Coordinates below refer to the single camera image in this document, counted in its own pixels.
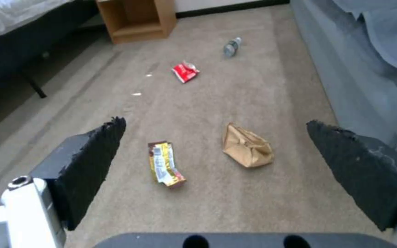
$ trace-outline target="red chip bag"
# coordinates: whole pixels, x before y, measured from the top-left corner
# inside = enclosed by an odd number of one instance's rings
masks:
[[[193,79],[200,72],[192,63],[187,63],[186,61],[174,66],[172,71],[182,83]]]

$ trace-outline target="plastic bottle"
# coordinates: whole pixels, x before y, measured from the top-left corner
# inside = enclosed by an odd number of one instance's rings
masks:
[[[228,42],[223,49],[226,57],[228,58],[233,57],[237,53],[237,50],[240,47],[240,45],[241,45],[240,37],[237,37],[231,40],[230,42]]]

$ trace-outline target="wooden cube shelf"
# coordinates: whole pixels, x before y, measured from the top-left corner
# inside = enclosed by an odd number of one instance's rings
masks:
[[[174,0],[96,0],[114,44],[166,38],[175,27]]]

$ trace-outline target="crumpled paper bag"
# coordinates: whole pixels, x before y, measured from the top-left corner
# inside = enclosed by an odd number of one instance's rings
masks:
[[[223,152],[247,168],[274,161],[271,145],[260,136],[229,123],[223,135]]]

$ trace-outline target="floor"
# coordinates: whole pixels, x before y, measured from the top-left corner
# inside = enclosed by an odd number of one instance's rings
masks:
[[[238,55],[223,45],[241,36]],[[200,75],[181,84],[183,60]],[[379,237],[336,183],[305,123],[334,115],[288,5],[181,19],[168,39],[112,45],[101,35],[0,121],[0,193],[67,136],[128,122],[106,181],[66,247],[124,232],[354,232]],[[275,162],[245,169],[221,151],[233,121],[270,141]],[[146,145],[173,143],[188,182],[151,179]]]

